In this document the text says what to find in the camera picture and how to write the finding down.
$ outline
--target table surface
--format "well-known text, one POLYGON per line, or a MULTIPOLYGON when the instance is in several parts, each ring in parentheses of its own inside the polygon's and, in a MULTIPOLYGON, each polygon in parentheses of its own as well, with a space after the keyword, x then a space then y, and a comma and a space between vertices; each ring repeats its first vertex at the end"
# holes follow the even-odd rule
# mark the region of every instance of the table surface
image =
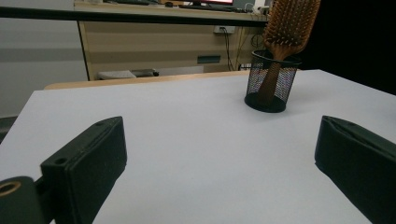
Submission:
POLYGON ((94 223, 370 223, 315 165, 323 115, 396 142, 396 97, 298 71, 277 114, 244 103, 248 76, 35 91, 0 145, 0 178, 122 116, 126 170, 94 223))

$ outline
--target wall outlet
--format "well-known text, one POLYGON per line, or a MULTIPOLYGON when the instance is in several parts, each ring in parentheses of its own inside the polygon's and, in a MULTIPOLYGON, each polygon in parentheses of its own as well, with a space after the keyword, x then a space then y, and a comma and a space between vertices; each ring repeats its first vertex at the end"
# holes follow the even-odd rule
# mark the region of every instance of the wall outlet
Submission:
POLYGON ((215 29, 213 30, 213 33, 215 34, 224 34, 225 31, 221 28, 225 28, 227 31, 227 34, 233 34, 235 33, 235 27, 234 26, 215 26, 215 29))

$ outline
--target cable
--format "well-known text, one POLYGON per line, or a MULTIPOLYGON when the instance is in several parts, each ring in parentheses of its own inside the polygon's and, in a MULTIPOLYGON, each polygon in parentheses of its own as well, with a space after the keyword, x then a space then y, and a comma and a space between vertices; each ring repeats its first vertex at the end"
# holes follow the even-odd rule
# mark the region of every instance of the cable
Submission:
POLYGON ((230 59, 230 40, 228 39, 228 32, 227 29, 224 27, 220 27, 220 30, 222 30, 222 32, 224 33, 225 36, 225 47, 227 50, 227 65, 228 65, 228 70, 230 71, 234 71, 233 70, 233 62, 231 62, 230 59))

